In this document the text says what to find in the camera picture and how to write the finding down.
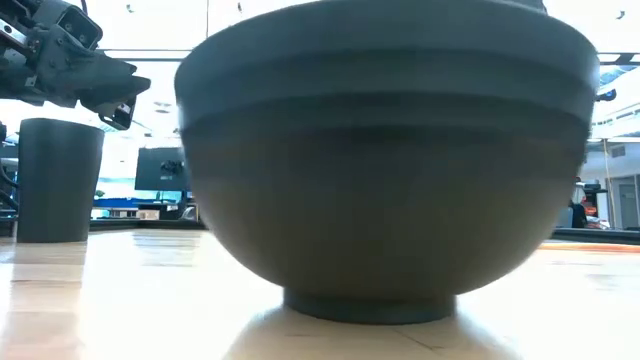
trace bowl foot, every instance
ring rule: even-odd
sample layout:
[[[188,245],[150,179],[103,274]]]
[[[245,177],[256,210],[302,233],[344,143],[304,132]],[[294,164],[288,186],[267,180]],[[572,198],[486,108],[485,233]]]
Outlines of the bowl foot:
[[[318,297],[284,289],[284,304],[313,317],[372,325],[404,325],[440,320],[453,314],[455,296],[412,302]]]

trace table surface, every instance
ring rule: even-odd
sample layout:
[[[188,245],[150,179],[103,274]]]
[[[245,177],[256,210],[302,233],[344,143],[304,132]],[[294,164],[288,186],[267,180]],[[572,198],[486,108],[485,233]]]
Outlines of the table surface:
[[[549,243],[421,325],[340,324],[205,232],[97,233],[87,244],[0,240],[0,359],[640,359],[640,252]]]

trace ceiling light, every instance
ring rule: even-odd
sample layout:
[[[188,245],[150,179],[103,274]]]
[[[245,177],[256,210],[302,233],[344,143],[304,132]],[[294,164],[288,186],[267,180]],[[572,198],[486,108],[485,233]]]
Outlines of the ceiling light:
[[[598,54],[598,59],[600,59],[600,62],[614,62],[619,58],[620,54]]]
[[[615,142],[615,143],[640,143],[640,137],[616,137],[607,139],[607,142]]]

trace bowl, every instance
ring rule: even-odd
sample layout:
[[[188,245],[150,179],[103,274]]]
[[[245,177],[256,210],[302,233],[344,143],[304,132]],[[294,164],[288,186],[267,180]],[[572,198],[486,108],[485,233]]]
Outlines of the bowl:
[[[507,274],[571,196],[599,62],[546,14],[325,0],[229,27],[176,79],[211,231],[317,317],[441,318]]]

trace computer monitor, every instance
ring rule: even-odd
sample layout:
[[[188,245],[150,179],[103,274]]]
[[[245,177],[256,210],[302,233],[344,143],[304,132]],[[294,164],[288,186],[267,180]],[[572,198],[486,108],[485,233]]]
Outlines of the computer monitor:
[[[182,148],[141,148],[138,151],[135,189],[190,191]]]

